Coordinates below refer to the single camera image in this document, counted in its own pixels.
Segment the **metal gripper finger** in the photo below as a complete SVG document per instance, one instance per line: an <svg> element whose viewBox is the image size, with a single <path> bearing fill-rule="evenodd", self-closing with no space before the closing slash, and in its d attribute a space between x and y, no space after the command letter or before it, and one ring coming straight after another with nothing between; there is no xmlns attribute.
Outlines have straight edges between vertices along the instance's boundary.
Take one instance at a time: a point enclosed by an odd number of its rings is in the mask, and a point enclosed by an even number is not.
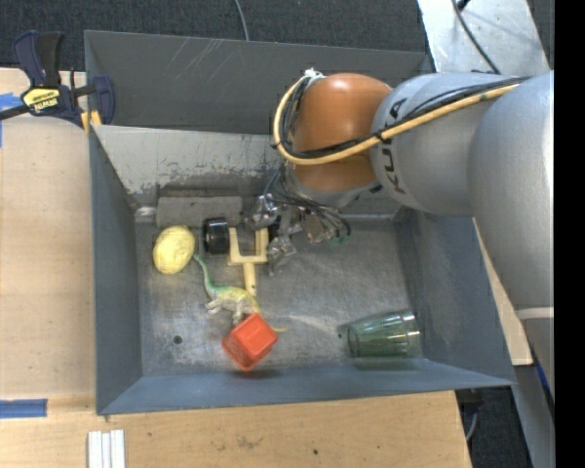
<svg viewBox="0 0 585 468"><path fill-rule="evenodd" d="M295 246L290 236L277 236L267 246L268 273L274 276L279 267L295 254Z"/></svg>
<svg viewBox="0 0 585 468"><path fill-rule="evenodd" d="M274 224L277 220L277 206L270 193L255 198L250 210L245 214L244 224L250 230L260 230Z"/></svg>

